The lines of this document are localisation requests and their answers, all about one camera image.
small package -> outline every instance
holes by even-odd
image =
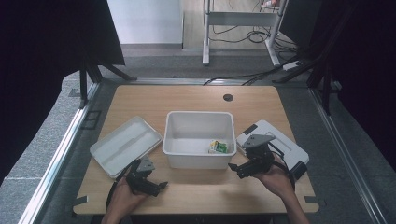
[[[213,141],[210,144],[209,153],[227,153],[227,144],[219,141]]]

human hand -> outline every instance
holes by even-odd
[[[275,161],[284,164],[283,161],[274,153]],[[294,194],[293,187],[290,183],[288,176],[281,168],[271,166],[270,170],[266,173],[258,173],[253,175],[259,179],[264,186],[281,199],[287,198]]]
[[[125,177],[117,184],[102,224],[119,223],[123,217],[129,215],[148,197],[147,194],[131,191]]]

wooden table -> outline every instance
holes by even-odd
[[[233,100],[225,101],[225,94],[231,94]],[[276,88],[256,86],[120,86],[100,138],[134,116],[143,118],[163,136],[166,115],[175,110],[230,112],[235,136],[265,119],[294,140]],[[253,177],[240,179],[230,169],[170,168],[161,144],[148,156],[156,167],[148,180],[154,183],[168,181],[169,184],[158,197],[149,197],[134,214],[286,213],[281,200]],[[239,165],[246,161],[238,151],[231,163]],[[77,214],[104,214],[112,182],[96,160],[91,159],[78,193],[78,198],[88,196],[88,201],[76,205],[74,211]],[[307,203],[304,199],[305,196],[315,197],[308,174],[296,182],[295,191],[305,212],[318,211],[317,203]]]

aluminum rail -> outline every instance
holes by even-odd
[[[78,129],[91,106],[91,99],[96,94],[99,85],[100,84],[97,83],[91,84],[88,92],[88,99],[90,100],[88,101],[87,105],[84,108],[79,109],[76,115],[73,117],[64,135],[64,138],[62,139],[60,145],[55,151],[54,156],[52,157],[51,162],[49,163],[49,167],[47,168],[46,173],[44,173],[43,177],[41,178],[40,183],[35,189],[35,193],[33,194],[30,202],[26,206],[25,211],[21,216],[21,219],[19,221],[20,224],[35,222],[35,219],[40,212],[44,202],[46,201],[53,183],[56,180],[56,176],[61,170],[64,159],[71,148],[73,140],[77,135]]]
[[[361,200],[363,201],[364,206],[367,209],[373,223],[388,223],[384,215],[379,208],[378,202],[370,187],[367,184],[364,176],[361,174],[361,171],[355,161],[353,160],[352,156],[350,155],[347,145],[345,144],[341,134],[338,132],[334,122],[332,121],[332,117],[328,116],[326,111],[321,106],[321,98],[318,93],[318,90],[309,89],[312,97],[315,101],[317,106],[318,112],[323,119],[323,123],[325,124],[332,140],[335,143],[335,147],[340,154],[341,160],[343,161],[349,175],[352,179],[353,184],[355,185],[356,190],[358,191],[359,195],[361,196]]]

white lid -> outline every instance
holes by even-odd
[[[147,155],[163,138],[142,118],[134,117],[91,146],[106,173],[116,178],[132,161]]]

